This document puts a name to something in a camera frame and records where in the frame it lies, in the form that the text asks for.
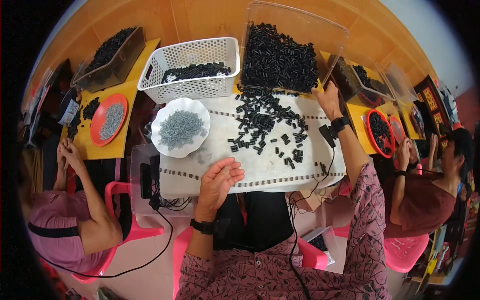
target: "perforated basket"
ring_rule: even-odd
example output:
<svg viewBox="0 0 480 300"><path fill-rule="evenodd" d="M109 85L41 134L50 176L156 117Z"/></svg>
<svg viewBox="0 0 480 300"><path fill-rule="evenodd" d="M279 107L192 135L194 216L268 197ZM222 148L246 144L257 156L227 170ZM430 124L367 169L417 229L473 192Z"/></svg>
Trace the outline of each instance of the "perforated basket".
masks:
<svg viewBox="0 0 480 300"><path fill-rule="evenodd" d="M164 72L190 64L224 62L230 67L227 76L202 77L162 84ZM219 37L166 46L155 50L147 61L137 88L156 103L167 103L182 97L190 99L229 96L235 76L240 72L237 39Z"/></svg>

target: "label on container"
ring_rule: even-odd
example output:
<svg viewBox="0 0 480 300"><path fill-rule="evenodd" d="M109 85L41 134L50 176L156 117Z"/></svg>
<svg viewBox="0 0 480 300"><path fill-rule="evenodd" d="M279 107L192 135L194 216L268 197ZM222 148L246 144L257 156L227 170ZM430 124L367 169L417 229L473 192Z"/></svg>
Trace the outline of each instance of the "label on container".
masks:
<svg viewBox="0 0 480 300"><path fill-rule="evenodd" d="M70 100L70 103L68 104L67 108L65 109L65 112L63 113L63 116L59 121L59 124L62 126L68 127L72 122L73 118L75 118L75 115L77 113L79 106L80 105L78 103L76 103L73 100Z"/></svg>

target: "white tablecloth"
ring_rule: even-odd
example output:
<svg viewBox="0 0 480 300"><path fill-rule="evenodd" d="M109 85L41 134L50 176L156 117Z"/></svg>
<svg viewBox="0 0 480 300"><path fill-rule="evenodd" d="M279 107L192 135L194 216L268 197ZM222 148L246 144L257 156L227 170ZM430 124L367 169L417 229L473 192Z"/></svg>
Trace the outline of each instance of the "white tablecloth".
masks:
<svg viewBox="0 0 480 300"><path fill-rule="evenodd" d="M240 148L238 152L232 153L227 139L237 138L240 122L235 120L237 116L236 107L243 102L235 100L236 95L218 98L198 99L210 111L211 124L210 133L202 144L198 153L192 153L185 158L173 158L168 156L160 157L160 190L162 197L166 199L198 196L200 191L200 179L208 170L211 164L216 161L233 156L242 163L245 170L245 179L230 189L230 193L265 191L265 192L291 192L305 189L313 189L315 185L324 179L320 163L325 164L326 169L332 163L333 149L322 137L318 128L324 124L330 126L330 121L325 117L316 101L293 96L276 96L280 98L280 104L286 108L291 106L295 113L305 116L305 122L309 130L304 133L308 138L304 140L303 162L294 162L295 169L284 164L284 158L293 158L292 151L296 148L294 132L300 129L293 129L285 124L285 121L275 123L274 129L265 138L266 146L261 155L252 149ZM284 145L280 138L286 133L291 142ZM250 140L247 134L243 138ZM345 175L345 163L343 160L340 142L335 141L335 159L333 160L330 174L321 181L317 188L324 188L338 182ZM275 147L280 152L285 152L282 158L275 154Z"/></svg>

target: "purple shirt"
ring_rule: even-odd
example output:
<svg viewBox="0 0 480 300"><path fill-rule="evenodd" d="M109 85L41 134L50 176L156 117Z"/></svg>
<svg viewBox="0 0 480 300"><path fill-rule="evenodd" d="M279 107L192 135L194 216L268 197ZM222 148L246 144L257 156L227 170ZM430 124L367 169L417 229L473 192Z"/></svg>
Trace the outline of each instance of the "purple shirt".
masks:
<svg viewBox="0 0 480 300"><path fill-rule="evenodd" d="M343 274L302 267L298 246L292 263L312 299L391 299L386 289L384 195L371 164L365 164L352 191L354 217ZM185 253L176 300L302 300L300 282L288 257L295 234L263 252L214 252L214 259Z"/></svg>
<svg viewBox="0 0 480 300"><path fill-rule="evenodd" d="M77 220L87 221L88 211L84 191L74 195L60 191L45 191L38 194L30 215L30 222L43 228L68 228L77 226ZM45 238L28 230L35 249L49 261L64 268L85 272L97 266L108 250L84 255L80 236Z"/></svg>

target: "white plate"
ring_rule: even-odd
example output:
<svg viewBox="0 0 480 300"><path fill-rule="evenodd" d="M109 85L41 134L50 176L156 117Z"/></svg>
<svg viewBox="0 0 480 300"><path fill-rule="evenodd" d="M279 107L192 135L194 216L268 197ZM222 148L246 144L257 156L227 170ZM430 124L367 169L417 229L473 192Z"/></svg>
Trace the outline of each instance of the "white plate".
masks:
<svg viewBox="0 0 480 300"><path fill-rule="evenodd" d="M204 121L203 127L207 130L207 134L202 137L201 135L196 135L193 137L193 144L185 144L182 148L173 148L168 150L168 146L160 144L161 139L158 132L160 131L161 122L165 121L170 115L173 115L176 110L186 110L193 113L198 113L198 118L201 118ZM175 158L184 158L191 152L197 150L200 145L207 138L208 133L210 132L210 114L205 106L197 100L192 100L190 98L180 98L170 101L167 106L160 109L156 114L155 120L152 122L152 143L155 145L156 149L163 155L171 156Z"/></svg>

